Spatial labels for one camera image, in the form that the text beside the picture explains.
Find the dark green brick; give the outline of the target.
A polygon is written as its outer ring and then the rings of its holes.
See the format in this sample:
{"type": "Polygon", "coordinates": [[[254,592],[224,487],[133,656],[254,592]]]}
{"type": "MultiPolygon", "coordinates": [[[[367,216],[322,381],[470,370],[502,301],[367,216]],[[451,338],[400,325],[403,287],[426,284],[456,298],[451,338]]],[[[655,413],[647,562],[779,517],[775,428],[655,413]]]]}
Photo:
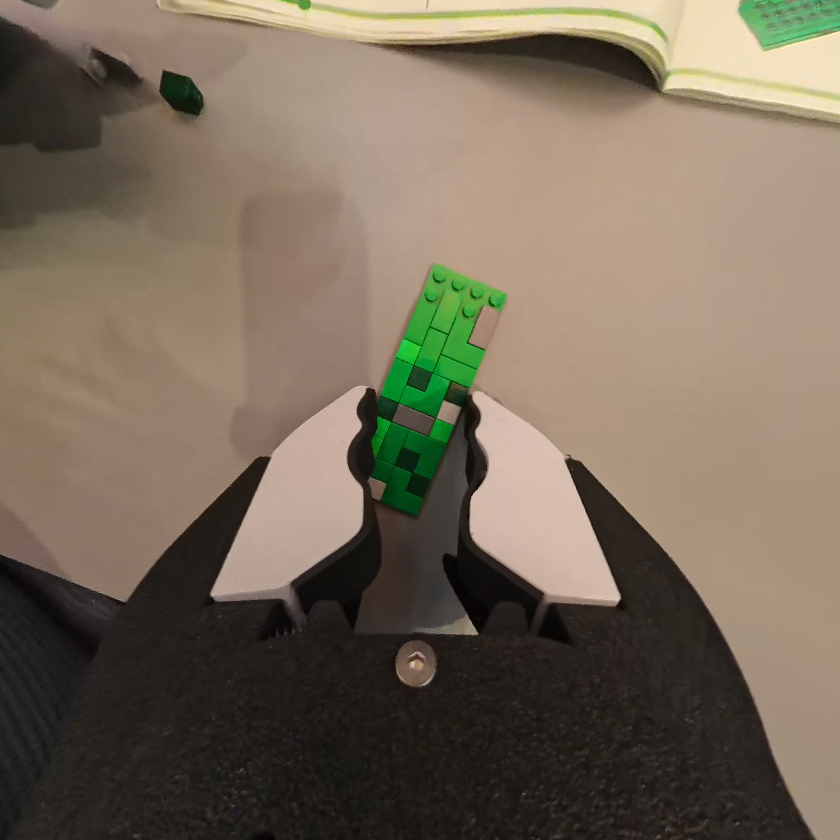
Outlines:
{"type": "Polygon", "coordinates": [[[204,98],[192,78],[163,70],[159,83],[163,100],[176,112],[196,117],[203,112],[204,98]]]}

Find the open instruction booklet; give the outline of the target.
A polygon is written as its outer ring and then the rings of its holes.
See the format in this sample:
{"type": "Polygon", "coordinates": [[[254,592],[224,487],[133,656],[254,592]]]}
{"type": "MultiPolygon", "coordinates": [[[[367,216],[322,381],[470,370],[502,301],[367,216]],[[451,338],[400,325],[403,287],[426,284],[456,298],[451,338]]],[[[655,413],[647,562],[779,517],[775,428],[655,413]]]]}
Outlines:
{"type": "Polygon", "coordinates": [[[541,35],[628,49],[665,94],[837,123],[835,1],[159,1],[160,9],[393,46],[541,35]]]}

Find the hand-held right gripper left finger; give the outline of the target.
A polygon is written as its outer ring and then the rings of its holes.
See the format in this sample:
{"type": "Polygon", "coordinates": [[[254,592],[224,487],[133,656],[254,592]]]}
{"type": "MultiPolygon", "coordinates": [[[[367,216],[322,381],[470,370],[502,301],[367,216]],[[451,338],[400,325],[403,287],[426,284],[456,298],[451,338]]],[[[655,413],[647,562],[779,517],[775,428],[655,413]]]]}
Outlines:
{"type": "Polygon", "coordinates": [[[210,591],[215,603],[279,602],[295,628],[335,602],[356,628],[362,596],[382,567],[370,484],[377,397],[351,388],[269,457],[210,591]]]}

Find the grey desk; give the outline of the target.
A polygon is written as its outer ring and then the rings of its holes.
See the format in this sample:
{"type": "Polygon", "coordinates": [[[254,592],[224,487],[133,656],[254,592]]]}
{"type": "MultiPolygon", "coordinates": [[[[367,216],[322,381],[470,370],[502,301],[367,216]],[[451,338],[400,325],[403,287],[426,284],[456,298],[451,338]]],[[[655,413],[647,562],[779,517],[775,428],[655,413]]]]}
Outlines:
{"type": "Polygon", "coordinates": [[[254,457],[378,385],[429,264],[509,294],[479,387],[691,580],[838,838],[838,127],[601,43],[379,49],[59,2],[196,120],[32,56],[2,96],[2,554],[126,599],[254,457]]]}

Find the green brick plate assembly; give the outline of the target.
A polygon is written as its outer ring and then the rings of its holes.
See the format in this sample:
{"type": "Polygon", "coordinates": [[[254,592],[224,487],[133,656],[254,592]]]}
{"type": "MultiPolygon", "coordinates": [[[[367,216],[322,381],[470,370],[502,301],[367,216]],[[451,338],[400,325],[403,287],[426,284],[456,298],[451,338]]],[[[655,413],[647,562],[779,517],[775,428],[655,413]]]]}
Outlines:
{"type": "Polygon", "coordinates": [[[508,294],[431,265],[377,398],[373,498],[422,510],[508,294]]]}

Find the dark ribbed clothing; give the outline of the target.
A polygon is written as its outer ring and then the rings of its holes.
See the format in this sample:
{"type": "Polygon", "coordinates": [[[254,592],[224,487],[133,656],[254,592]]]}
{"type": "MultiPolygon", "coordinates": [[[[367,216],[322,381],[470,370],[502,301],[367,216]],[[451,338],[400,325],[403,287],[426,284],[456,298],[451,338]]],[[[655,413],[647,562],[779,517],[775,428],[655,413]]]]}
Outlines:
{"type": "Polygon", "coordinates": [[[49,763],[123,603],[1,557],[1,838],[49,763]]]}

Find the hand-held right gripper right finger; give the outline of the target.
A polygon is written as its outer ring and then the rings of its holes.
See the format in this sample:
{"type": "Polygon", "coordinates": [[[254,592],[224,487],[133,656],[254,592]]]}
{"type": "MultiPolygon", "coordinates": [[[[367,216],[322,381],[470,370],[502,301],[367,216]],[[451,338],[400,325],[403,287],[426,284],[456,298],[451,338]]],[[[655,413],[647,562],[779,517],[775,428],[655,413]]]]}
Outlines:
{"type": "Polygon", "coordinates": [[[622,596],[566,457],[483,392],[465,405],[467,488],[444,570],[477,634],[567,634],[622,596]]]}

